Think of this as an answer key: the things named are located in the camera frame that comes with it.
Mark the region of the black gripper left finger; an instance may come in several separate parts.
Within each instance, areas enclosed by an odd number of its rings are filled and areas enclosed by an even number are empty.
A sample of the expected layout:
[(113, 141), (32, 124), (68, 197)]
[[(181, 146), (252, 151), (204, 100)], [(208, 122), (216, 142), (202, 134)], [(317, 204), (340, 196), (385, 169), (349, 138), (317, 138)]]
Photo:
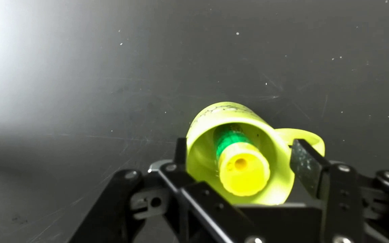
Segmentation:
[(174, 158), (156, 161), (148, 173), (118, 170), (79, 223), (68, 243), (133, 243), (145, 222), (163, 217), (179, 243), (248, 243), (253, 223), (206, 182), (185, 170), (186, 139)]

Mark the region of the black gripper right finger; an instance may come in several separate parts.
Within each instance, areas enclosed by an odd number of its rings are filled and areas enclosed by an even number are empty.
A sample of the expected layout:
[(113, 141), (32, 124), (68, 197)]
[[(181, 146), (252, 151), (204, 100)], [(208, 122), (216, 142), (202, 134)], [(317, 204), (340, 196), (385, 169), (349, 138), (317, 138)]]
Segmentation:
[(362, 176), (349, 165), (329, 162), (303, 139), (291, 145), (290, 168), (321, 203), (321, 243), (389, 240), (389, 170)]

